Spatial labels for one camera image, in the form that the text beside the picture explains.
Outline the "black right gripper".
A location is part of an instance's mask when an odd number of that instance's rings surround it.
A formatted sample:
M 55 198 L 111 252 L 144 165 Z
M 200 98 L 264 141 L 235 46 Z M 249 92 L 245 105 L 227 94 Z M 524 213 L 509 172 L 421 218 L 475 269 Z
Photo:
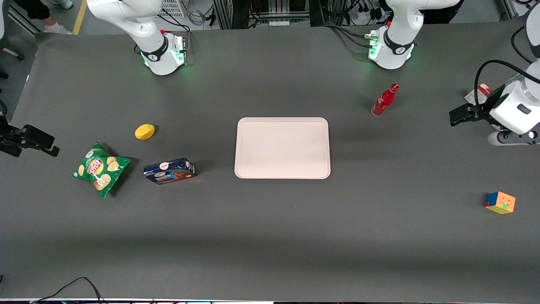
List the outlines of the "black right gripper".
M 23 144 L 23 133 L 26 142 L 52 157 L 58 156 L 59 148 L 54 146 L 55 138 L 32 125 L 25 125 L 22 128 L 1 127 L 0 150 L 13 157 L 19 157 L 22 150 L 26 148 Z

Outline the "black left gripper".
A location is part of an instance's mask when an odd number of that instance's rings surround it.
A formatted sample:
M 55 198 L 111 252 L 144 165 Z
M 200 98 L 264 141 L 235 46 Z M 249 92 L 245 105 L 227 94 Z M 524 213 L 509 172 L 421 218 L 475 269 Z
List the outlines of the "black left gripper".
M 460 109 L 454 109 L 449 112 L 449 121 L 451 127 L 455 127 L 460 123 L 474 120 L 484 120 L 490 125 L 497 125 L 497 121 L 492 117 L 490 111 L 495 106 L 494 101 L 486 101 L 484 103 L 463 104 Z

